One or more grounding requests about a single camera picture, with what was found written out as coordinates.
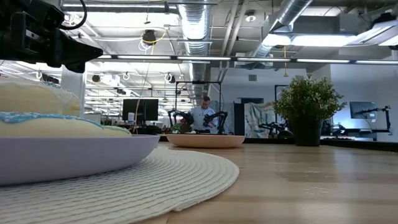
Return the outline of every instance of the black planter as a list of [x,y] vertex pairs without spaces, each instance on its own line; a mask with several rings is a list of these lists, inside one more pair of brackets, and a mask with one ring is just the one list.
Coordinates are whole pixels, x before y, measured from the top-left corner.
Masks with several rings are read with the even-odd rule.
[[290,122],[290,128],[293,130],[296,146],[319,146],[321,127],[321,121],[300,119]]

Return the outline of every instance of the wooden table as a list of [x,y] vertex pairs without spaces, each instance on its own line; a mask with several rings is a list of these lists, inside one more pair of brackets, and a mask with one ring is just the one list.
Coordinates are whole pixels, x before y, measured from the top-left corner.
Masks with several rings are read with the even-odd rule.
[[396,153],[270,144],[195,151],[234,162],[238,180],[213,199],[140,224],[398,223]]

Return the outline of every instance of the computer monitor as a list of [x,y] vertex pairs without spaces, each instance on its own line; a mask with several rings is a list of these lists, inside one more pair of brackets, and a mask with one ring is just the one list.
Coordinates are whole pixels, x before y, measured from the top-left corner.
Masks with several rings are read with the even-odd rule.
[[373,102],[350,102],[349,110],[352,119],[376,119],[376,111],[364,113],[377,108]]
[[[123,120],[127,121],[129,112],[136,113],[138,100],[123,100]],[[140,100],[138,112],[136,114],[138,121],[157,121],[159,110],[159,100]]]

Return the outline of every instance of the man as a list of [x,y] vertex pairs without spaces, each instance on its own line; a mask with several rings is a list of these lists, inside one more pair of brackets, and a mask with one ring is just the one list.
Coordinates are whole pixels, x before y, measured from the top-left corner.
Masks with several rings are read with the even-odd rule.
[[199,133],[210,133],[210,129],[217,127],[218,118],[213,119],[209,122],[207,127],[203,125],[205,115],[215,114],[214,110],[209,108],[210,98],[208,96],[204,96],[201,106],[197,108],[192,108],[190,111],[193,116],[193,129]]

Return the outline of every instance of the woven placemat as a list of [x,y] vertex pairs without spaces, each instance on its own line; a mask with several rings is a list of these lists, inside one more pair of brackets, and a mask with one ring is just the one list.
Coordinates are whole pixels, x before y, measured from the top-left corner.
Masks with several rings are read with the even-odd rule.
[[238,174],[222,157],[156,149],[123,170],[0,187],[0,223],[138,222],[212,198]]

